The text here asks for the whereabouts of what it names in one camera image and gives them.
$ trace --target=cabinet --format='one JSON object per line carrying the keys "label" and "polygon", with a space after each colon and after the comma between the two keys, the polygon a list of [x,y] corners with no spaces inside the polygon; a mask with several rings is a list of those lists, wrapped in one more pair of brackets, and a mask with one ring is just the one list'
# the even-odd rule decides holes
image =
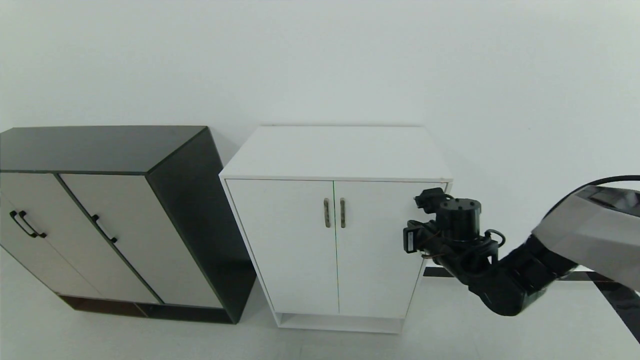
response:
{"label": "cabinet", "polygon": [[260,127],[220,177],[278,326],[401,330],[423,266],[402,246],[426,217],[413,197],[452,184],[424,129]]}
{"label": "cabinet", "polygon": [[239,320],[255,272],[206,127],[14,128],[0,146],[0,245],[67,304]]}

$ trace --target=white cabinet top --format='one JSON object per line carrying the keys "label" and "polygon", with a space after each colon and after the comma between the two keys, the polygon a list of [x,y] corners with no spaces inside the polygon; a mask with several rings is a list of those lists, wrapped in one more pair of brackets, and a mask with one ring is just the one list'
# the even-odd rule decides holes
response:
{"label": "white cabinet top", "polygon": [[260,126],[220,177],[452,181],[426,129],[387,126]]}

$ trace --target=black cable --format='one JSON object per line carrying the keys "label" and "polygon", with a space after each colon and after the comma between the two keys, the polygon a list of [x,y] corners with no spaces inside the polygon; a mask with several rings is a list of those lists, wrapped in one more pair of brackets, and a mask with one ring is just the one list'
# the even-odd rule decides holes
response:
{"label": "black cable", "polygon": [[566,194],[566,196],[563,197],[562,199],[560,199],[560,201],[558,201],[556,203],[556,205],[553,205],[551,210],[549,210],[544,217],[546,218],[549,214],[551,214],[551,211],[555,210],[558,207],[558,205],[560,205],[562,203],[562,201],[565,201],[566,198],[571,196],[571,194],[575,193],[576,191],[582,189],[585,186],[598,186],[598,185],[603,185],[603,184],[608,184],[608,183],[617,183],[618,181],[640,181],[640,175],[620,175],[620,176],[604,177],[602,179],[598,179],[598,180],[594,180],[594,181],[592,181],[590,183],[586,183],[586,184],[576,188],[574,191]]}

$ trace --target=cabinet handle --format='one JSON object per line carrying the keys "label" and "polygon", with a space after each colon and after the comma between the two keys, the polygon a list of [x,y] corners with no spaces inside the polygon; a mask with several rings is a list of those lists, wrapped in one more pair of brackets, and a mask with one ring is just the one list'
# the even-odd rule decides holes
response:
{"label": "cabinet handle", "polygon": [[331,222],[329,221],[329,198],[324,198],[324,226],[331,227]]}
{"label": "cabinet handle", "polygon": [[[107,234],[104,232],[104,230],[102,230],[102,228],[100,227],[100,224],[98,224],[98,219],[100,217],[98,216],[98,214],[94,215],[91,217],[91,220],[93,220],[93,223],[95,224],[95,226],[98,228],[98,231],[100,231],[100,234],[102,234],[105,238],[109,239],[109,236],[107,236]],[[117,238],[110,238],[109,241],[111,241],[111,243],[116,243],[116,241],[118,241]]]}
{"label": "cabinet handle", "polygon": [[35,232],[33,234],[29,234],[29,232],[26,231],[25,228],[22,227],[22,225],[20,225],[18,220],[15,218],[16,215],[18,215],[18,213],[15,210],[13,210],[12,212],[9,213],[9,216],[13,219],[13,221],[16,223],[16,225],[18,225],[22,229],[22,231],[24,231],[25,234],[29,235],[32,238],[36,238],[38,235]]}
{"label": "cabinet handle", "polygon": [[46,238],[47,237],[47,235],[45,233],[38,234],[36,229],[34,229],[33,226],[31,226],[31,224],[29,224],[27,219],[24,218],[25,216],[27,216],[27,212],[26,211],[22,210],[21,212],[18,213],[18,216],[22,219],[22,221],[24,221],[25,224],[27,224],[27,226],[31,229],[31,231],[33,231],[37,236],[39,236],[41,238]]}
{"label": "cabinet handle", "polygon": [[340,198],[340,227],[343,229],[347,227],[347,223],[344,219],[344,198],[343,197]]}

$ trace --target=black cabinet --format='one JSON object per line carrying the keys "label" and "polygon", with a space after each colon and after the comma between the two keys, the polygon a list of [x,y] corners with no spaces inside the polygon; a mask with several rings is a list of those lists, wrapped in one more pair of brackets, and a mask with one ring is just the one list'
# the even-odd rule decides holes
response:
{"label": "black cabinet", "polygon": [[203,126],[0,134],[0,244],[74,309],[237,323],[255,271]]}

